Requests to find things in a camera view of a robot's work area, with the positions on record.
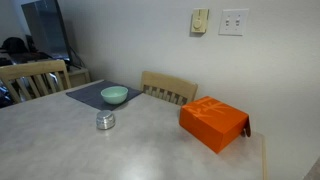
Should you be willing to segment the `shiny silver metal tin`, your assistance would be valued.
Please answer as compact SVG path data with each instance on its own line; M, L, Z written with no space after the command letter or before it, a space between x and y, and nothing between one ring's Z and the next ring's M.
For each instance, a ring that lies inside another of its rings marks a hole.
M107 130L115 125L115 117L110 110L103 110L97 113L96 125L98 129Z

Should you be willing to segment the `light wooden chair back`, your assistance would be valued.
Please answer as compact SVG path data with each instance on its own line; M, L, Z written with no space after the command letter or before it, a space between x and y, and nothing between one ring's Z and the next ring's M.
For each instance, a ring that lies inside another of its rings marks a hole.
M143 71L141 91L147 95L176 105L185 105L194 100L198 85L194 82L151 71Z

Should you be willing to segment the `light wooden chair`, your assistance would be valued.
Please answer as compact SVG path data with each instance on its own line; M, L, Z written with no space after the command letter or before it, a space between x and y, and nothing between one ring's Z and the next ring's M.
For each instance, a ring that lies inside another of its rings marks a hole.
M194 82L151 71L143 71L141 91L147 95L176 105L185 105L194 100L198 85Z
M63 60L47 60L3 66L0 79L15 103L71 88Z

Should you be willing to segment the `mint green bowl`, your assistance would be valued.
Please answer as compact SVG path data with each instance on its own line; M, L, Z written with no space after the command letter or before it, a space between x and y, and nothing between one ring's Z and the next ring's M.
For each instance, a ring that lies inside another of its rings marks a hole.
M108 104L121 104L128 95L128 89L123 86L112 86L101 91L103 100Z

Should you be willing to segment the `orange cardboard box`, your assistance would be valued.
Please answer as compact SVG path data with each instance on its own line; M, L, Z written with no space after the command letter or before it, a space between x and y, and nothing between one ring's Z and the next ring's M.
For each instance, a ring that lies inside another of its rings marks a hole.
M179 124L215 153L241 133L251 136L247 113L210 96L183 105Z

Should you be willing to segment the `dark grey placemat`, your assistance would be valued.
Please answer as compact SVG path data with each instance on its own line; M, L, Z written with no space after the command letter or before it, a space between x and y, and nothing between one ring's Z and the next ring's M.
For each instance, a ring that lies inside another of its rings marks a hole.
M118 86L118 83L103 80L97 84L67 92L66 95L99 110L115 110L116 108L120 107L121 104L109 104L103 100L101 95L101 91L103 89L112 86Z

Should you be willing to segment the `wooden side cabinet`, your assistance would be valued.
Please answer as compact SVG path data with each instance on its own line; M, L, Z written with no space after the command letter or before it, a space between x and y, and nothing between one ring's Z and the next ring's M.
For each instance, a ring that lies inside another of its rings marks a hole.
M84 67L78 69L71 66L67 74L71 87L77 87L91 82L89 71Z

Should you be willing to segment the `dark leaning panel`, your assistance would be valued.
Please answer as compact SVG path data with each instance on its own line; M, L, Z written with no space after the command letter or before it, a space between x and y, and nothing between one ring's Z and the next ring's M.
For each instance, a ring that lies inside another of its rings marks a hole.
M70 45L57 0L21 5L35 48L53 59L72 63Z

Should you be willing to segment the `light wooden chair left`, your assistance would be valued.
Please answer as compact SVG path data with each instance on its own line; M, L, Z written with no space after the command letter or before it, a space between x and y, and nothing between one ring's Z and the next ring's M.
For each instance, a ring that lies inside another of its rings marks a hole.
M0 79L15 103L71 88L63 60L47 60L3 66Z

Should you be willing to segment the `cream wall thermostat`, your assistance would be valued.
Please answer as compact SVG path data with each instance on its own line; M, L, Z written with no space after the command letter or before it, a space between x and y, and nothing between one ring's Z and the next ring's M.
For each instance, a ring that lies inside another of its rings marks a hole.
M192 14L191 31L205 33L208 25L208 9L194 9Z

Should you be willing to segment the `white double light switch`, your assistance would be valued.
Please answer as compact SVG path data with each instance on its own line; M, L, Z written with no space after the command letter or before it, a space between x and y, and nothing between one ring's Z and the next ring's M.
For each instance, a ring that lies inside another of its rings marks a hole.
M222 11L219 34L243 36L248 14L248 9L224 9Z

